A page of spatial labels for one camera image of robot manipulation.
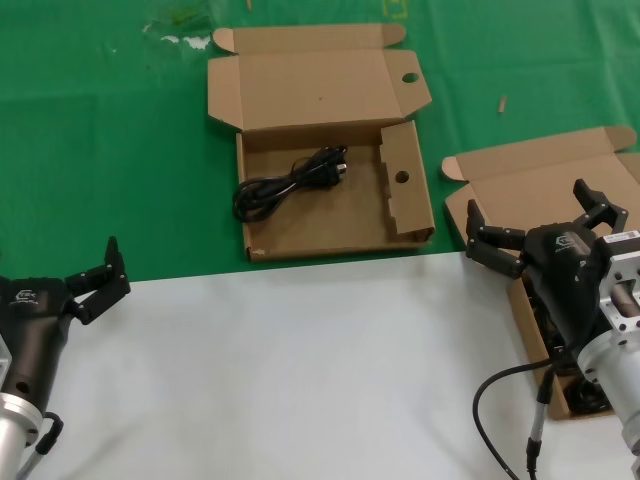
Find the robotic arm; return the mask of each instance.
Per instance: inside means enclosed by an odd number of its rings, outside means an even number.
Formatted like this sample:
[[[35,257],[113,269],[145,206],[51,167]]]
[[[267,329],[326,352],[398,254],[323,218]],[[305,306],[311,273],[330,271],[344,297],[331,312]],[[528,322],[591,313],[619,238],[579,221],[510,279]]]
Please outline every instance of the robotic arm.
[[[527,233],[485,225],[471,200],[467,256],[512,278],[527,275],[563,337],[566,353],[574,357],[588,381],[600,384],[622,422],[622,437],[638,456],[640,233],[623,232],[627,211],[611,204],[602,192],[589,189],[583,180],[576,181],[573,193],[585,210],[583,215]],[[597,238],[591,231],[601,223],[611,226],[611,235]],[[499,249],[515,250],[518,255]],[[633,471],[640,479],[638,461]]]
[[[88,325],[130,291],[115,237],[104,265],[65,280],[0,277],[0,480],[26,478],[62,429],[46,409],[71,320]],[[53,428],[20,469],[22,453],[37,441],[45,417]]]

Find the cardboard box lid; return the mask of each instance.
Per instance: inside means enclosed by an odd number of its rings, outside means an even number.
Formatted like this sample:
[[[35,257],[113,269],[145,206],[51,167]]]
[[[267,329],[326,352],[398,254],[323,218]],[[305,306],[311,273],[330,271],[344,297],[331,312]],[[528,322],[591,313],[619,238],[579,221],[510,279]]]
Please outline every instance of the cardboard box lid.
[[[640,156],[615,153],[635,141],[631,128],[600,127],[447,157],[445,176],[468,184],[445,203],[464,239],[470,199],[478,202],[487,223],[529,230],[584,213],[573,196],[573,183],[583,178],[628,208],[627,229],[638,229]]]
[[[244,131],[400,121],[431,95],[416,54],[384,50],[399,24],[218,29],[237,55],[209,61],[209,115]]]

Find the cardboard box flap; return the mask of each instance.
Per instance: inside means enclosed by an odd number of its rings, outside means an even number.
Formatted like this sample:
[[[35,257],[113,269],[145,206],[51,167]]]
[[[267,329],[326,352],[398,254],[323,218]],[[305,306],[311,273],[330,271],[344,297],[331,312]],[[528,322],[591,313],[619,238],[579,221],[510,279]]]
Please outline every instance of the cardboard box flap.
[[[398,234],[433,228],[429,191],[414,122],[382,129],[380,158],[389,182],[389,212]]]
[[[481,180],[605,155],[635,142],[636,134],[629,127],[592,128],[447,157],[442,172],[452,180]]]
[[[619,153],[618,159],[636,182],[640,183],[640,153]]]
[[[265,54],[329,50],[382,49],[404,40],[399,23],[317,25],[304,27],[218,28],[215,44],[232,53]]]
[[[244,131],[398,121],[431,100],[414,52],[346,50],[209,61],[209,115]]]
[[[238,57],[218,58],[208,65],[207,111],[228,125],[243,127]]]

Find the hole in cardboard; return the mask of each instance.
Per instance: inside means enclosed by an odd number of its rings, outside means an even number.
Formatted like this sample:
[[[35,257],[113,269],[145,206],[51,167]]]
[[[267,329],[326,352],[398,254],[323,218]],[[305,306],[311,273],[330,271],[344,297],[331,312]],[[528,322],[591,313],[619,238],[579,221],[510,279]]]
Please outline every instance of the hole in cardboard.
[[[418,79],[420,78],[420,76],[417,73],[405,73],[402,76],[402,81],[404,83],[413,83],[418,81]]]
[[[408,180],[409,180],[409,172],[400,170],[398,173],[396,173],[396,182],[407,183]]]

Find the open cardboard box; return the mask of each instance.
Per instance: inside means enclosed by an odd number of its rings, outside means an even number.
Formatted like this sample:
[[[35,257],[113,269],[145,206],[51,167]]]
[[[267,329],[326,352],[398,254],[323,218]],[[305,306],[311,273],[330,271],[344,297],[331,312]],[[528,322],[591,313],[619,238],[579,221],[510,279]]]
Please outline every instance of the open cardboard box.
[[[445,203],[466,242],[467,204],[475,199],[488,225],[528,231],[549,223],[572,221],[584,213],[573,196],[578,178],[627,208],[626,230],[640,229],[640,154],[616,153],[632,146],[636,134],[627,127],[601,127],[501,145],[444,159],[442,171],[466,182]],[[611,229],[596,228],[598,235]],[[529,360],[548,357],[522,280],[509,288],[509,300]],[[543,372],[536,372],[542,380]],[[549,416],[573,417],[563,394],[566,379],[556,379]]]
[[[331,190],[299,191],[245,224],[251,260],[422,246],[434,231],[413,122],[431,96],[416,54],[385,50],[399,24],[221,28],[236,55],[209,61],[208,112],[237,127],[238,173],[284,175],[325,146],[346,145]]]

